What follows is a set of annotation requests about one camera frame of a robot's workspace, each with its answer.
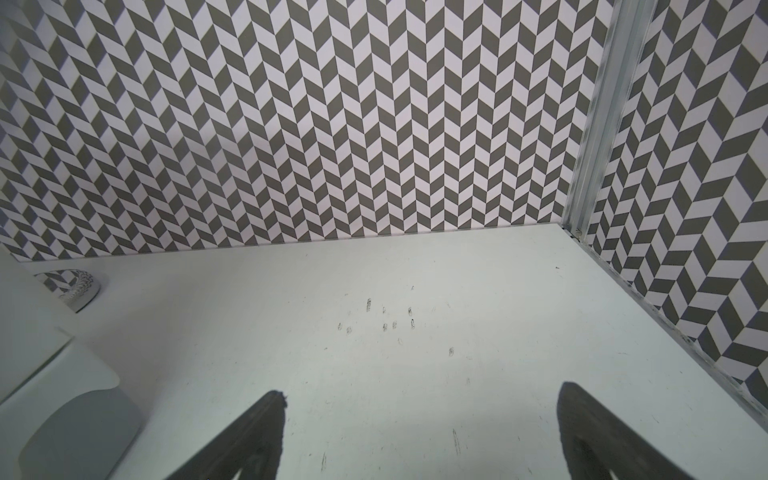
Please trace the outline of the bamboo lid tissue box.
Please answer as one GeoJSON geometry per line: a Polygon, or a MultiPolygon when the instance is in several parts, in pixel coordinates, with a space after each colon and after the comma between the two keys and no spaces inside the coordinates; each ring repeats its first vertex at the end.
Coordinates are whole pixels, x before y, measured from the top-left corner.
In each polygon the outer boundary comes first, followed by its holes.
{"type": "Polygon", "coordinates": [[[1,398],[19,389],[74,336],[74,312],[1,252],[1,398]]]}

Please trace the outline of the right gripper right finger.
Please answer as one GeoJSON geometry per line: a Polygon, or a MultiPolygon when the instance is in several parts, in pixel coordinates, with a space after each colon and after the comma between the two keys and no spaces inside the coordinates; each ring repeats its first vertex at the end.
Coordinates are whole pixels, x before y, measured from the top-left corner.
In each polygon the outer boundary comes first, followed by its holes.
{"type": "Polygon", "coordinates": [[[573,479],[691,477],[574,382],[560,388],[557,420],[573,479]]]}

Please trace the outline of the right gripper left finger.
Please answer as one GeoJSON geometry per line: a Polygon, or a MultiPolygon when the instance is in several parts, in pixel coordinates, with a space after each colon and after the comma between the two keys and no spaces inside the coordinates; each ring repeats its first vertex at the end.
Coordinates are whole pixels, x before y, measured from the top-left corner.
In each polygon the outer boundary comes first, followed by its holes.
{"type": "Polygon", "coordinates": [[[274,479],[282,454],[286,408],[282,392],[267,392],[169,477],[274,479]]]}

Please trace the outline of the all white tissue box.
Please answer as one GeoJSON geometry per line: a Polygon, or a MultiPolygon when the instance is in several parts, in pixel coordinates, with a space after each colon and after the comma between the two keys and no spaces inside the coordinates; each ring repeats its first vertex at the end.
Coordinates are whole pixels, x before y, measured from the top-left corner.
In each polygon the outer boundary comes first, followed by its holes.
{"type": "Polygon", "coordinates": [[[71,342],[1,403],[1,477],[106,479],[142,424],[116,372],[71,342]]]}

